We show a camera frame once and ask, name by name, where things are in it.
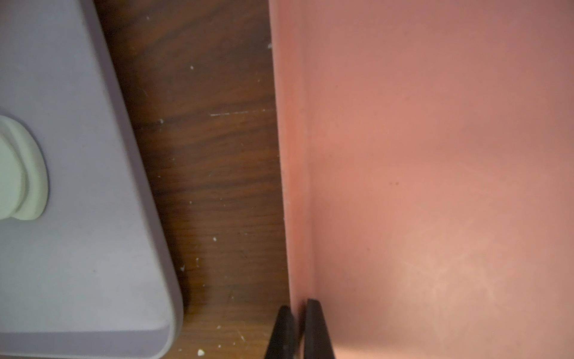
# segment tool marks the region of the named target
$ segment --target pink plastic surface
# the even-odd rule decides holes
[[[270,5],[295,311],[339,359],[572,358],[573,3]]]

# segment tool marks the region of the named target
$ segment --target pink panel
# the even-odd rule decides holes
[[[338,358],[574,357],[574,4],[271,0],[292,305]]]

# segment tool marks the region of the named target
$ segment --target scratch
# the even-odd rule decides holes
[[[424,269],[422,269],[422,268],[420,268],[420,267],[418,267],[418,266],[416,266],[416,265],[414,265],[414,264],[412,264],[412,263],[409,263],[409,262],[407,262],[407,261],[405,261],[405,260],[403,260],[403,259],[400,259],[400,258],[397,258],[397,261],[399,261],[400,263],[404,264],[404,266],[406,266],[406,267],[409,267],[409,268],[411,268],[411,269],[414,269],[416,272],[418,272],[418,273],[420,273],[420,274],[422,274],[422,275],[424,275],[424,276],[427,276],[427,277],[430,277],[430,278],[433,277],[428,271],[425,271]]]
[[[142,90],[142,91],[143,91],[143,94],[144,94],[147,98],[149,98],[148,92],[147,92],[146,90],[144,90],[144,89],[141,88],[141,87],[138,87],[138,90]]]
[[[482,289],[486,294],[486,297],[488,298],[490,303],[493,304],[492,309],[496,310],[495,304],[497,303],[497,297],[495,293],[496,291],[494,283],[495,280],[488,278],[485,267],[477,268],[474,275],[470,276],[470,278],[474,279],[476,283],[482,287]]]
[[[243,340],[244,343],[247,343],[247,340],[245,340],[245,337],[241,334],[239,329],[237,330],[237,334],[239,334],[239,336],[241,337],[241,340]]]
[[[252,110],[252,111],[236,111],[236,112],[223,112],[223,113],[210,113],[211,117],[218,117],[218,116],[229,116],[229,115],[244,115],[247,113],[257,113],[257,112],[267,112],[273,111],[273,109],[261,109],[261,110]]]
[[[223,319],[225,319],[225,317],[227,316],[227,309],[229,308],[229,302],[232,298],[233,289],[235,289],[235,286],[231,287],[231,289],[229,290],[229,294],[227,295],[227,302],[225,303],[225,309],[223,310]]]

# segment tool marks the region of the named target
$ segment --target wood grain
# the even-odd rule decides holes
[[[288,298],[266,0],[97,0],[184,296],[167,358],[261,358]]]

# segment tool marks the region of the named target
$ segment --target wooden floor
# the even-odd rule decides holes
[[[167,358],[261,358],[288,278],[267,0],[97,0],[184,297]]]

